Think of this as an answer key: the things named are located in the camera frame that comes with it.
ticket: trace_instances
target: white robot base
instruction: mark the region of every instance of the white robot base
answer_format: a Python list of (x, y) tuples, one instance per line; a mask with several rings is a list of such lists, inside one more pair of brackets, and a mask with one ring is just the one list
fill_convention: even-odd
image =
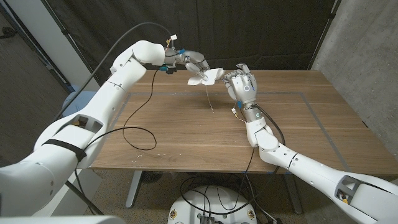
[[(201, 186), (188, 191), (183, 195), (190, 203), (204, 210), (217, 213), (226, 213), (243, 206), (248, 201), (231, 189), (219, 186)], [(256, 214), (251, 204), (229, 215), (203, 214), (202, 211), (189, 205), (182, 197), (178, 198), (172, 205), (168, 224), (188, 223), (234, 223), (234, 224), (257, 224)]]

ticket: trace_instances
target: gray wall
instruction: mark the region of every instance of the gray wall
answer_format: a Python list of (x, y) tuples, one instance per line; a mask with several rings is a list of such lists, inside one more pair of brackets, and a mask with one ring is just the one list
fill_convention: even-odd
[(343, 0), (312, 70), (398, 160), (398, 1)]

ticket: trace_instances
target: wooden table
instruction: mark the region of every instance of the wooden table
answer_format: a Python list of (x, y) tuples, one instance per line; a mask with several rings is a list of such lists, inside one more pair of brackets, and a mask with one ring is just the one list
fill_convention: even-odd
[[(132, 87), (114, 128), (122, 127), (128, 116), (148, 99), (153, 73), (149, 70)], [(322, 73), (263, 70), (252, 73), (259, 88), (257, 102), (280, 126), (289, 148), (335, 169), (371, 175), (398, 174), (397, 161)], [(127, 123), (152, 131), (157, 140), (155, 149), (134, 149), (116, 132), (108, 136), (91, 167), (198, 172), (246, 170), (252, 147), (244, 123), (231, 112), (234, 101), (223, 82), (207, 87), (213, 113), (205, 86), (187, 85), (191, 76), (186, 70), (173, 75), (158, 72), (152, 99)], [(154, 145), (152, 136), (143, 131), (126, 130), (126, 136), (139, 147)], [(249, 172), (273, 170), (274, 166), (260, 160), (256, 151)]]

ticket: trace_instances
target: black curtain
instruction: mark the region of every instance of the black curtain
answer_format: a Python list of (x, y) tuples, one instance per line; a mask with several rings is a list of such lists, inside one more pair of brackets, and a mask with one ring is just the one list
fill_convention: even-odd
[[(201, 52), (210, 67), (306, 70), (334, 0), (47, 0), (88, 64), (95, 68), (115, 41), (140, 22), (157, 22), (177, 49)], [(167, 33), (141, 26), (128, 35), (97, 73), (102, 84), (113, 60), (138, 40), (166, 45)]]

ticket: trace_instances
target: black cable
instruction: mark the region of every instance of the black cable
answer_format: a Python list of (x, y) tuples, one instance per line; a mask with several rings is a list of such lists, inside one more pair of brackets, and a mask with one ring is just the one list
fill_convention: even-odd
[[(205, 201), (203, 202), (203, 209), (205, 209), (206, 198), (207, 198), (206, 192), (207, 192), (207, 189), (209, 188), (209, 186), (210, 186), (210, 185), (207, 185), (206, 190), (205, 190), (205, 198), (204, 198)], [(209, 203), (209, 211), (211, 211), (211, 208), (210, 208), (210, 201), (209, 201), (208, 198), (207, 198), (207, 202)]]
[(150, 149), (142, 149), (142, 148), (133, 146), (133, 145), (126, 139), (126, 136), (124, 135), (124, 129), (125, 129), (125, 127), (126, 127), (127, 122), (130, 120), (130, 118), (131, 118), (135, 113), (137, 113), (137, 111), (138, 111), (139, 109), (141, 109), (143, 106), (145, 106), (145, 104), (147, 104), (147, 103), (149, 102), (149, 100), (152, 98), (152, 94), (154, 93), (154, 82), (155, 82), (155, 77), (156, 77), (156, 74), (157, 74), (158, 71), (159, 71), (159, 69), (157, 69), (156, 72), (154, 73), (154, 77), (153, 77), (153, 79), (152, 79), (152, 87), (150, 88), (150, 95), (149, 95), (148, 100), (147, 100), (143, 105), (141, 105), (140, 107), (138, 107), (138, 109), (136, 109), (135, 112), (133, 112), (133, 113), (130, 115), (130, 117), (126, 120), (126, 122), (125, 122), (124, 125), (123, 125), (122, 133), (123, 133), (123, 138), (124, 138), (124, 140), (126, 140), (126, 142), (127, 142), (130, 146), (132, 146), (132, 147), (134, 147), (134, 148), (136, 148), (136, 149), (138, 149), (138, 150), (148, 151), (148, 150), (154, 149), (154, 148), (156, 147), (156, 145), (157, 145), (157, 141), (156, 141), (156, 138), (155, 138), (154, 134), (152, 134), (150, 131), (148, 131), (148, 130), (146, 130), (146, 129), (144, 129), (144, 128), (140, 128), (140, 129), (144, 129), (145, 131), (151, 133), (151, 135), (152, 135), (152, 136), (154, 137), (154, 139), (155, 139), (155, 146), (154, 146), (154, 147), (152, 147), (152, 148), (150, 148)]
[(223, 203), (222, 203), (222, 201), (221, 201), (221, 198), (220, 198), (220, 193), (218, 192), (218, 187), (217, 187), (218, 200), (220, 200), (221, 206), (222, 206), (225, 210), (227, 210), (227, 211), (234, 210), (234, 209), (236, 208), (236, 205), (238, 204), (238, 199), (239, 199), (239, 196), (240, 196), (240, 194), (241, 194), (241, 189), (242, 189), (243, 182), (244, 182), (244, 181), (243, 181), (243, 180), (244, 180), (244, 176), (247, 174), (247, 172), (248, 172), (248, 170), (249, 170), (250, 163), (251, 163), (251, 161), (252, 161), (252, 159), (253, 159), (254, 150), (255, 150), (255, 148), (253, 148), (253, 151), (252, 151), (252, 153), (251, 153), (251, 157), (250, 157), (250, 161), (249, 161), (248, 168), (246, 168), (246, 171), (245, 171), (244, 174), (243, 174), (243, 178), (242, 178), (242, 180), (241, 180), (241, 186), (240, 186), (240, 188), (239, 188), (238, 196), (236, 197), (235, 206), (234, 206), (233, 208), (225, 208), (225, 207), (224, 207), (224, 205), (223, 205)]
[(179, 55), (179, 54), (165, 55), (165, 56), (166, 56), (166, 57), (173, 57), (173, 56), (176, 56), (176, 55)]
[(159, 26), (161, 28), (163, 28), (164, 30), (166, 30), (169, 35), (171, 36), (172, 33), (164, 26), (157, 24), (155, 22), (141, 22), (138, 25), (135, 25), (133, 28), (127, 30), (122, 36), (119, 37), (119, 39), (112, 45), (112, 47), (110, 48), (110, 50), (106, 53), (106, 55), (103, 57), (103, 59), (100, 61), (100, 63), (97, 65), (97, 67), (94, 69), (94, 71), (91, 73), (90, 77), (88, 77), (88, 79), (86, 80), (86, 82), (83, 84), (82, 87), (80, 87), (80, 89), (74, 94), (74, 96), (68, 101), (68, 103), (66, 103), (66, 105), (57, 113), (57, 115), (54, 117), (53, 121), (51, 123), (53, 123), (54, 121), (58, 120), (58, 118), (62, 115), (62, 113), (69, 107), (69, 105), (72, 103), (73, 100), (76, 99), (76, 97), (83, 91), (84, 88), (86, 88), (87, 84), (90, 82), (90, 80), (94, 77), (95, 73), (98, 71), (98, 69), (100, 68), (100, 66), (104, 63), (104, 61), (106, 60), (106, 58), (108, 58), (109, 54), (112, 52), (112, 50), (115, 48), (115, 46), (125, 37), (127, 36), (131, 31), (133, 31), (134, 29), (142, 26), (142, 25), (146, 25), (146, 24), (152, 24), (155, 26)]
[(181, 194), (181, 197), (184, 199), (185, 202), (187, 202), (189, 205), (191, 205), (192, 207), (194, 207), (195, 209), (197, 209), (197, 210), (199, 210), (199, 211), (206, 212), (206, 213), (209, 213), (209, 214), (214, 214), (214, 215), (229, 215), (229, 214), (232, 214), (232, 213), (234, 213), (234, 212), (239, 211), (240, 209), (244, 208), (246, 205), (249, 205), (249, 204), (250, 204), (252, 201), (254, 201), (258, 196), (260, 196), (260, 195), (263, 193), (263, 191), (267, 188), (268, 184), (273, 180), (273, 178), (274, 178), (275, 174), (278, 172), (278, 170), (279, 170), (279, 166), (277, 166), (277, 167), (275, 168), (275, 170), (274, 170), (274, 171), (272, 172), (272, 174), (271, 174), (271, 178), (266, 182), (266, 184), (264, 185), (264, 188), (261, 189), (261, 191), (260, 191), (256, 196), (254, 196), (252, 199), (250, 199), (250, 200), (249, 200), (248, 202), (246, 202), (244, 205), (242, 205), (242, 206), (240, 206), (239, 208), (237, 208), (237, 209), (235, 209), (235, 210), (233, 210), (233, 211), (230, 211), (230, 212), (220, 213), (220, 212), (206, 211), (206, 210), (201, 209), (201, 208), (197, 207), (196, 205), (192, 204), (191, 202), (189, 202), (189, 201), (184, 197), (184, 195), (183, 195), (183, 193), (182, 193), (182, 186), (184, 185), (184, 183), (185, 183), (186, 181), (188, 181), (188, 180), (190, 180), (190, 179), (193, 179), (193, 178), (197, 178), (197, 177), (191, 177), (191, 178), (188, 178), (187, 180), (184, 180), (184, 181), (182, 182), (181, 186), (180, 186), (180, 194)]
[(283, 134), (282, 131), (280, 130), (278, 124), (276, 124), (276, 122), (271, 118), (271, 116), (269, 116), (269, 115), (267, 114), (267, 112), (264, 111), (258, 104), (255, 104), (255, 105), (253, 105), (253, 106), (254, 106), (255, 108), (258, 108), (258, 109), (269, 119), (269, 121), (275, 126), (276, 130), (278, 130), (278, 132), (279, 132), (279, 134), (280, 134), (280, 138), (282, 139), (282, 142), (281, 142), (281, 143), (282, 143), (284, 146), (286, 146), (284, 134)]
[(102, 213), (101, 210), (98, 209), (97, 206), (95, 206), (93, 202), (91, 202), (85, 195), (83, 195), (69, 180), (65, 183), (65, 185), (69, 187), (69, 189), (73, 191), (73, 193), (79, 196), (80, 199), (82, 199), (82, 201), (84, 201), (89, 207), (91, 207), (95, 211), (95, 213), (97, 213), (98, 215), (104, 215), (104, 213)]
[(125, 130), (125, 129), (140, 129), (140, 130), (143, 130), (143, 131), (148, 132), (149, 134), (152, 135), (152, 137), (154, 137), (155, 146), (156, 146), (157, 141), (156, 141), (156, 138), (155, 138), (154, 133), (152, 133), (151, 131), (149, 131), (148, 129), (145, 129), (145, 128), (140, 128), (140, 127), (131, 126), (131, 127), (117, 128), (117, 129), (114, 129), (114, 130), (112, 130), (112, 131), (108, 131), (108, 132), (106, 132), (106, 133), (104, 133), (104, 134), (98, 136), (97, 138), (94, 138), (94, 140), (92, 140), (90, 143), (88, 143), (88, 145), (84, 148), (84, 150), (86, 150), (86, 149), (88, 148), (88, 146), (90, 146), (92, 143), (94, 143), (94, 142), (95, 142), (96, 140), (98, 140), (99, 138), (101, 138), (101, 137), (103, 137), (103, 136), (105, 136), (105, 135), (107, 135), (107, 134), (109, 134), (109, 133), (112, 133), (112, 132), (115, 132), (115, 131), (120, 131), (120, 130)]
[[(77, 170), (76, 169), (75, 169), (75, 176), (76, 176), (77, 184), (79, 185), (79, 188), (80, 188), (80, 192), (86, 197), (86, 194), (83, 191), (83, 187), (81, 187), (80, 178), (79, 178), (79, 175), (77, 175)], [(95, 213), (93, 212), (93, 209), (91, 209), (90, 205), (87, 205), (87, 206), (88, 206), (88, 209), (90, 209), (91, 214), (95, 215)]]
[[(251, 183), (251, 181), (249, 180), (249, 176), (246, 175), (246, 178), (247, 178), (247, 180), (248, 180), (248, 182), (249, 182), (250, 189), (251, 189), (251, 193), (254, 195), (254, 192), (255, 192), (255, 191), (253, 191), (254, 185), (253, 185), (253, 188), (252, 188), (252, 183)], [(257, 200), (254, 200), (254, 203), (255, 203), (255, 206), (258, 206), (258, 207), (260, 208), (260, 211), (261, 211), (261, 212), (264, 214), (264, 216), (267, 218), (267, 221), (268, 221), (268, 222), (270, 222), (269, 218), (274, 219), (274, 217), (271, 217), (269, 214), (266, 213), (266, 211), (258, 204)]]

